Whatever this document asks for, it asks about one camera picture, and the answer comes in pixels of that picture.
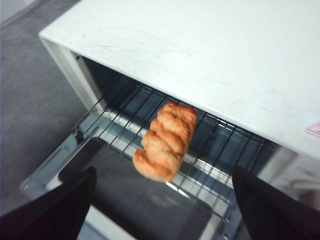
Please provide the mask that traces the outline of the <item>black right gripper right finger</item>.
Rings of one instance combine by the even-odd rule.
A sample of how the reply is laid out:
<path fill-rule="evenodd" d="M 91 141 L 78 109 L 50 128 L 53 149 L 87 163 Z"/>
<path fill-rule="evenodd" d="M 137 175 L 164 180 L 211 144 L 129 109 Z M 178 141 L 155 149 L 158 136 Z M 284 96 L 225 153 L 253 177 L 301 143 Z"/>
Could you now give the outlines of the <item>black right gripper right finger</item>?
<path fill-rule="evenodd" d="M 236 166 L 232 184 L 253 240 L 318 240 L 320 212 Z"/>

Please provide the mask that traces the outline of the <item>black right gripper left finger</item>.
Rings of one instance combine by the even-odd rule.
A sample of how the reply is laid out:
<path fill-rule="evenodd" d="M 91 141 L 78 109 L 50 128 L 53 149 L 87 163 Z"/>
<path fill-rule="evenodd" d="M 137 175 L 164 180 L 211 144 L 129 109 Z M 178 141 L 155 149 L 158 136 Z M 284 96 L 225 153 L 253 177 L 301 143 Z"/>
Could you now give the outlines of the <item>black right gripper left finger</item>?
<path fill-rule="evenodd" d="M 0 217 L 2 240 L 75 240 L 94 197 L 90 167 L 35 200 Z"/>

